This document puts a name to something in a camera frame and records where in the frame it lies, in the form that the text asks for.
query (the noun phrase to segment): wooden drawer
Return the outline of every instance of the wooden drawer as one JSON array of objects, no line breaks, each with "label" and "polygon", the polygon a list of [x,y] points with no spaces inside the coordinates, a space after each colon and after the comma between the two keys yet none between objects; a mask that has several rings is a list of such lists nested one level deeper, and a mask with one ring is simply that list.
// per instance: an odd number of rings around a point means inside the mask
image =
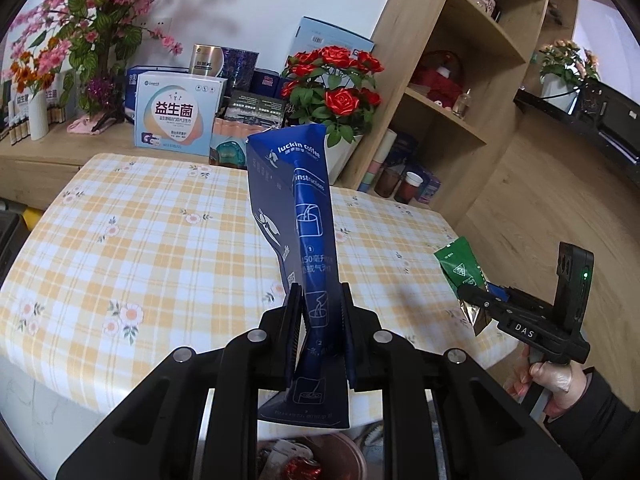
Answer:
[{"label": "wooden drawer", "polygon": [[68,164],[3,158],[0,161],[0,197],[46,209],[79,170],[79,166]]}]

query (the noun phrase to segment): blue coffee packet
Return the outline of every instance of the blue coffee packet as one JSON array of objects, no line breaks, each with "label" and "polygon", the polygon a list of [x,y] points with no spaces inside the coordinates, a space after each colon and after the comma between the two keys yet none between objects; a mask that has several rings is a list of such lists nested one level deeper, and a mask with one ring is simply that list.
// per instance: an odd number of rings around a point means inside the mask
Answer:
[{"label": "blue coffee packet", "polygon": [[247,140],[252,213],[276,251],[285,291],[299,283],[305,297],[306,337],[291,387],[262,405],[258,418],[343,429],[349,397],[325,132],[321,124],[307,124]]}]

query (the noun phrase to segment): perfume bottle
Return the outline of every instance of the perfume bottle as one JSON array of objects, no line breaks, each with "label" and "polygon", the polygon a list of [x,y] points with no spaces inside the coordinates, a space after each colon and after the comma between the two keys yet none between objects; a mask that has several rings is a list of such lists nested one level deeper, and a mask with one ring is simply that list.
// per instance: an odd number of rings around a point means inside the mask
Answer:
[{"label": "perfume bottle", "polygon": [[453,105],[451,111],[455,113],[460,119],[465,118],[466,111],[469,109],[469,105],[471,104],[471,89],[466,91],[466,94],[460,94],[460,96],[456,99],[456,103]]}]

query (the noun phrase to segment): artificial red rose bouquet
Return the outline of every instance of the artificial red rose bouquet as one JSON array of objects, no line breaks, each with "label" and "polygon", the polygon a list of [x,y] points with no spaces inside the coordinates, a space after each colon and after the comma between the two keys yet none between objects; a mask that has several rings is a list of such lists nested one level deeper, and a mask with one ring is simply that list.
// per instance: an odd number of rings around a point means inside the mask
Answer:
[{"label": "artificial red rose bouquet", "polygon": [[289,57],[282,73],[291,79],[282,89],[282,97],[289,98],[294,107],[289,119],[300,124],[324,124],[329,148],[340,139],[353,142],[354,135],[365,134],[371,128],[373,114],[381,102],[374,91],[374,74],[383,70],[368,52],[359,52],[353,59],[350,51],[341,46]]}]

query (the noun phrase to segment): human hand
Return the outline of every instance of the human hand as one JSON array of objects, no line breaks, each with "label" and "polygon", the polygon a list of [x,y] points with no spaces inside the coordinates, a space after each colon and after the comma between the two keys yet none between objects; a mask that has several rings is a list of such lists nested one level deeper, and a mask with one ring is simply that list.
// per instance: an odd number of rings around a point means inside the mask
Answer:
[{"label": "human hand", "polygon": [[525,346],[504,387],[512,397],[522,397],[529,391],[531,381],[553,393],[544,410],[551,418],[566,413],[580,400],[587,387],[587,377],[575,361],[567,365],[551,362],[529,365],[529,346]]}]

